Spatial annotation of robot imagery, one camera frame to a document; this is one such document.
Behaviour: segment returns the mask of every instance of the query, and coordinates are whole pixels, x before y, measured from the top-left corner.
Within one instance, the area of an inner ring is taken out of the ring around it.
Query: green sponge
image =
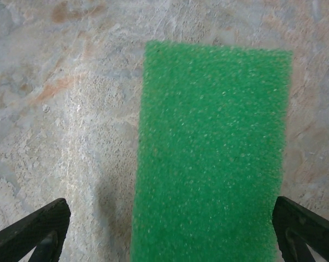
[[[133,262],[273,261],[291,56],[147,44]]]

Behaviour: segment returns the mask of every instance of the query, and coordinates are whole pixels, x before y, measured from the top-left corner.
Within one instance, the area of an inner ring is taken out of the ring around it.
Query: green foam pad
[[[133,262],[273,261],[291,57],[147,43]]]

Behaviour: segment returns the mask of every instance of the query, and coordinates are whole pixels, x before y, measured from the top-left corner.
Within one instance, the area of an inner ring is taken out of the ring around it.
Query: black plastic part
[[[0,262],[19,261],[34,247],[30,262],[58,261],[70,215],[66,200],[59,198],[0,231]]]
[[[329,262],[329,221],[279,196],[273,225],[285,262],[315,262],[306,244]]]

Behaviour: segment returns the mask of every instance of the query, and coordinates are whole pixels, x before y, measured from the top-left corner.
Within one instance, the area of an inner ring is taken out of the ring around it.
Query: rust stain
[[[270,7],[279,7],[280,1],[277,0],[263,0],[264,5],[270,6]]]
[[[51,19],[54,23],[64,23],[67,19],[67,2],[62,2],[53,8]]]
[[[4,79],[8,80],[9,76],[5,73],[1,73],[0,74],[0,85],[2,85],[2,80],[4,80]]]
[[[22,64],[21,67],[24,69],[27,78],[29,78],[29,79],[36,78],[36,73],[37,73],[36,67],[34,67],[33,65],[28,64],[28,63]]]
[[[66,33],[69,32],[69,29],[68,28],[65,28],[61,31],[62,35],[66,35]]]
[[[106,11],[105,5],[98,5],[93,10],[89,11],[90,16],[96,17]]]
[[[47,82],[51,78],[51,76],[54,74],[54,72],[56,71],[56,69],[61,66],[61,64],[64,62],[64,60],[65,60],[64,57],[60,57],[56,61],[55,66],[50,71],[48,71],[46,77],[44,78],[44,82]]]
[[[84,45],[83,58],[89,58],[92,56],[93,44],[90,41],[86,41]]]
[[[53,8],[51,13],[51,20],[54,23],[64,23],[70,20],[80,20],[85,16],[96,17],[106,10],[106,7],[104,5],[98,5],[89,10],[83,10],[79,8],[70,11],[67,5],[68,2],[64,1]]]
[[[311,183],[320,177],[326,176],[328,173],[328,167],[320,167],[314,163],[309,163],[293,175],[293,181],[297,183]]]
[[[4,92],[2,92],[0,94],[0,108],[4,108],[5,107],[5,102],[4,102]]]
[[[274,14],[268,14],[263,16],[263,23],[267,25],[269,28],[276,29],[278,31],[282,31],[284,29],[284,25],[282,20],[275,16]]]
[[[20,112],[20,117],[25,117],[25,116],[27,116],[27,112],[28,112],[27,109],[26,109],[26,110],[22,110],[22,111]]]
[[[328,139],[328,130],[325,128],[313,129],[309,132],[309,136],[314,143],[325,141]]]
[[[32,86],[31,85],[28,85],[28,84],[23,84],[21,87],[20,87],[20,90],[21,91],[24,91],[26,94],[29,94],[32,92]]]
[[[54,97],[56,94],[71,88],[75,82],[80,82],[83,77],[85,77],[85,74],[78,74],[57,79],[53,83],[47,83],[43,86],[43,91],[41,92],[41,94],[39,94],[38,97],[34,98],[30,103],[38,104],[43,101],[46,101]]]
[[[87,32],[84,30],[80,31],[77,35],[77,38],[81,38],[81,37],[83,38],[87,37]]]
[[[112,21],[112,20],[105,20],[103,24],[101,24],[99,26],[99,29],[101,31],[104,31],[104,30],[109,30],[110,28],[112,28],[113,26],[115,25],[115,22]]]
[[[310,130],[312,128],[312,126],[314,126],[315,122],[311,122],[310,124],[308,124],[302,131],[300,131],[298,134],[296,134],[293,138],[297,138],[298,136],[300,136],[303,133],[306,133],[308,130]]]
[[[58,79],[54,84],[45,84],[42,93],[33,101],[40,103],[54,97],[59,92],[66,90],[74,83],[74,77],[68,76],[66,78]]]

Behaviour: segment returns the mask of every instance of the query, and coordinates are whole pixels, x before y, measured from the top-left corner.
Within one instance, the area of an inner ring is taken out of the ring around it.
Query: stone floor
[[[145,42],[294,51],[282,194],[329,219],[329,0],[1,0],[0,229],[65,197],[62,261],[127,261]]]

